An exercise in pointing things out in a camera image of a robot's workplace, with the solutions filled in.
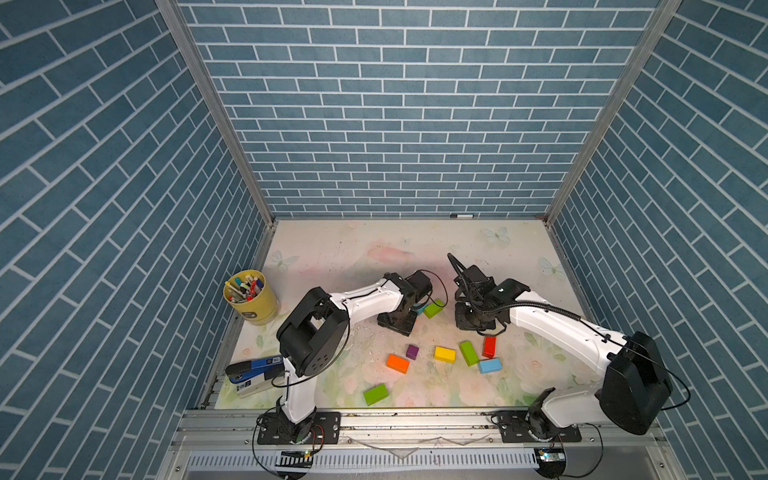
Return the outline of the yellow pen cup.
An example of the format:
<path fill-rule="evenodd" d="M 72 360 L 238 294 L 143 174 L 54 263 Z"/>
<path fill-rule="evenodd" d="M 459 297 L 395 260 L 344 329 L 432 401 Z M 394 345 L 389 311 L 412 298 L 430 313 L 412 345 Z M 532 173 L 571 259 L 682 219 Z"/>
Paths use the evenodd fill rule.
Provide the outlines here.
<path fill-rule="evenodd" d="M 264 325 L 279 313 L 279 300 L 262 272 L 241 271 L 224 283 L 227 303 L 246 321 Z"/>

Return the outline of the green block front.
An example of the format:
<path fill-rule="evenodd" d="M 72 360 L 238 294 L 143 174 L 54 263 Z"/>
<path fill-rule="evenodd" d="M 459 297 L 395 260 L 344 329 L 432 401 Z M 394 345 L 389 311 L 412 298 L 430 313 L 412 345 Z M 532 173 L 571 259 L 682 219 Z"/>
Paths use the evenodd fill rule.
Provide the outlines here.
<path fill-rule="evenodd" d="M 372 406 L 389 396 L 388 388 L 385 384 L 379 384 L 366 390 L 363 397 L 367 406 Z"/>

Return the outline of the red block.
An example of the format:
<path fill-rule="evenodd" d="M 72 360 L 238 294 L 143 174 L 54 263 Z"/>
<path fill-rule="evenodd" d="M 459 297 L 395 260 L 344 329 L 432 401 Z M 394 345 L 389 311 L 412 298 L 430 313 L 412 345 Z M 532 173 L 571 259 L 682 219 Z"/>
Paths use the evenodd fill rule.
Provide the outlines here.
<path fill-rule="evenodd" d="M 492 359 L 495 357 L 496 353 L 496 338 L 495 337 L 485 337 L 484 343 L 483 343 L 483 351 L 482 355 L 486 359 Z"/>

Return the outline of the aluminium front rail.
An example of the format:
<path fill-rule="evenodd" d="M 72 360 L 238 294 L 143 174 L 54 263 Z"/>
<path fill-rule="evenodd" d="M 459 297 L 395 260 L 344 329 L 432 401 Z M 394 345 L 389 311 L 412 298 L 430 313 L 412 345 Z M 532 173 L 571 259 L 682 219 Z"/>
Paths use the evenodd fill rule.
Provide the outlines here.
<path fill-rule="evenodd" d="M 575 441 L 537 442 L 495 409 L 341 409 L 327 439 L 259 444 L 258 410 L 187 410 L 162 461 L 161 479 L 535 479 L 565 467 L 572 479 L 682 479 L 662 429 L 635 436 L 581 425 Z"/>

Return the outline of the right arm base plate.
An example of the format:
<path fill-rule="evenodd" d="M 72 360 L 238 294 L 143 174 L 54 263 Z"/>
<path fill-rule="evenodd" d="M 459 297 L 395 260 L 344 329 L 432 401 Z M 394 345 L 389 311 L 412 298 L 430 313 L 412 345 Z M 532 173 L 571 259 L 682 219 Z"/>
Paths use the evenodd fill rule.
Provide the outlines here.
<path fill-rule="evenodd" d="M 578 427 L 539 427 L 528 420 L 525 409 L 500 410 L 489 415 L 489 420 L 498 429 L 502 442 L 512 443 L 578 443 L 582 435 Z"/>

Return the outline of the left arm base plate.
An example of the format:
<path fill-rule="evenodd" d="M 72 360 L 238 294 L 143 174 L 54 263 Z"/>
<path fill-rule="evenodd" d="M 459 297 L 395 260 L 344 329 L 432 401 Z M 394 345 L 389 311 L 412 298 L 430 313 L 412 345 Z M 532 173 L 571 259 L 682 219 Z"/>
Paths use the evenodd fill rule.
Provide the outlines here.
<path fill-rule="evenodd" d="M 257 420 L 258 445 L 337 444 L 341 430 L 341 413 L 315 411 L 299 423 L 292 423 L 281 410 L 263 413 Z"/>

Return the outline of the green block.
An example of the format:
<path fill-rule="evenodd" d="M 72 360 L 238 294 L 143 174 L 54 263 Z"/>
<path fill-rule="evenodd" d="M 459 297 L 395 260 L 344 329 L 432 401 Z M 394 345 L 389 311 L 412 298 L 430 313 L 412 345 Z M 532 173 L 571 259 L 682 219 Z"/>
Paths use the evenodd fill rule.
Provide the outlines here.
<path fill-rule="evenodd" d="M 429 319 L 434 318 L 445 308 L 446 303 L 442 300 L 428 301 L 426 306 L 422 309 L 422 313 Z"/>
<path fill-rule="evenodd" d="M 471 341 L 463 341 L 459 344 L 459 350 L 468 366 L 474 366 L 479 362 L 479 357 Z"/>
<path fill-rule="evenodd" d="M 372 406 L 389 396 L 388 388 L 385 384 L 379 384 L 366 390 L 363 397 L 367 406 Z"/>

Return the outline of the blue black stapler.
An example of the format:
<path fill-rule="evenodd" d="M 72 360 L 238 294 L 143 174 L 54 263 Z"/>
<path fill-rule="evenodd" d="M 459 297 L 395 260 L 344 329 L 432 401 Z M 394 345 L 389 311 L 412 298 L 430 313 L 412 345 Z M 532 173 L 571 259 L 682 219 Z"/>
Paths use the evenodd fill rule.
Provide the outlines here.
<path fill-rule="evenodd" d="M 245 398 L 270 388 L 271 381 L 284 374 L 284 359 L 276 355 L 240 361 L 228 365 L 225 374 L 236 395 Z"/>

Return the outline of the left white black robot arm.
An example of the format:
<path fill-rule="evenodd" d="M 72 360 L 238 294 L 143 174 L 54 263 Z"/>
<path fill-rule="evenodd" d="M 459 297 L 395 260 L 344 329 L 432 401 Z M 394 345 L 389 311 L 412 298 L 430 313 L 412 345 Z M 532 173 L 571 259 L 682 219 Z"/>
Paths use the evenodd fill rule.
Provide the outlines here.
<path fill-rule="evenodd" d="M 284 391 L 276 408 L 281 439 L 298 443 L 310 433 L 317 377 L 345 348 L 353 326 L 374 318 L 380 326 L 408 336 L 432 292 L 430 279 L 421 271 L 406 277 L 386 273 L 370 285 L 341 293 L 309 290 L 276 334 L 284 364 L 283 379 L 275 385 Z"/>

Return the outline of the purple cube block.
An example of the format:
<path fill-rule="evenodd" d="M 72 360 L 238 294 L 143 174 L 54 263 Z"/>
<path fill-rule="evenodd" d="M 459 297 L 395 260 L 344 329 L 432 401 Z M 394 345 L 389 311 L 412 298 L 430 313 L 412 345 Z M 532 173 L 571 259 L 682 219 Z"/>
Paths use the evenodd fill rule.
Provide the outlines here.
<path fill-rule="evenodd" d="M 419 348 L 415 345 L 409 345 L 406 349 L 406 358 L 409 360 L 416 360 L 419 353 Z"/>

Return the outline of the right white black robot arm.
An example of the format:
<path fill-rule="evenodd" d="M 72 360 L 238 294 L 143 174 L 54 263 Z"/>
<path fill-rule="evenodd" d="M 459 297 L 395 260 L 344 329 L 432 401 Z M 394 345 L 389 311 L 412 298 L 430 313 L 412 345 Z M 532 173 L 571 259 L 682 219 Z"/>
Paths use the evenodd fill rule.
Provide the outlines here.
<path fill-rule="evenodd" d="M 459 329 L 487 338 L 511 326 L 535 334 L 580 360 L 599 381 L 578 388 L 543 390 L 528 407 L 531 435 L 548 441 L 577 424 L 612 422 L 644 435 L 666 409 L 674 391 L 654 339 L 637 331 L 625 335 L 602 328 L 565 308 L 546 302 L 515 279 L 501 283 L 477 266 L 447 256 L 456 276 L 455 322 Z"/>

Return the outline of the light blue block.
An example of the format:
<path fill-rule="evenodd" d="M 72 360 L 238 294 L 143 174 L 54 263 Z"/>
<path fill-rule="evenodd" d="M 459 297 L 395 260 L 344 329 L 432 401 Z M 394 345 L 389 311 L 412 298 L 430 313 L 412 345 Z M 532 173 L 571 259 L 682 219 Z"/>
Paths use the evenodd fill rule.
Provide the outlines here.
<path fill-rule="evenodd" d="M 492 358 L 480 361 L 478 369 L 481 374 L 490 374 L 502 370 L 502 362 L 499 358 Z"/>

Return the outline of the orange block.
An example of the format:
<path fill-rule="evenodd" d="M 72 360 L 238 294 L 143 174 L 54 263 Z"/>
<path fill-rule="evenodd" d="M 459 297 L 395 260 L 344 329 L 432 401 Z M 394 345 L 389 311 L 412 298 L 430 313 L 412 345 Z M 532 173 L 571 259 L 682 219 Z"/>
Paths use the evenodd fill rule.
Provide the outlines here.
<path fill-rule="evenodd" d="M 390 354 L 385 365 L 398 373 L 406 374 L 410 366 L 410 361 L 400 356 Z"/>

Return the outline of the yellow block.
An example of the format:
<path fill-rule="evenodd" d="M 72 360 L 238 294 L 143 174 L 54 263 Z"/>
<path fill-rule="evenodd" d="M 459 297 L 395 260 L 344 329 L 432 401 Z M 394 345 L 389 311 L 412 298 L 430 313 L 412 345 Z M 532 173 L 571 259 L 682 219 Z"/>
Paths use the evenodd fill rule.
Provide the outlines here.
<path fill-rule="evenodd" d="M 440 362 L 453 364 L 456 361 L 454 349 L 437 346 L 434 350 L 434 359 Z"/>

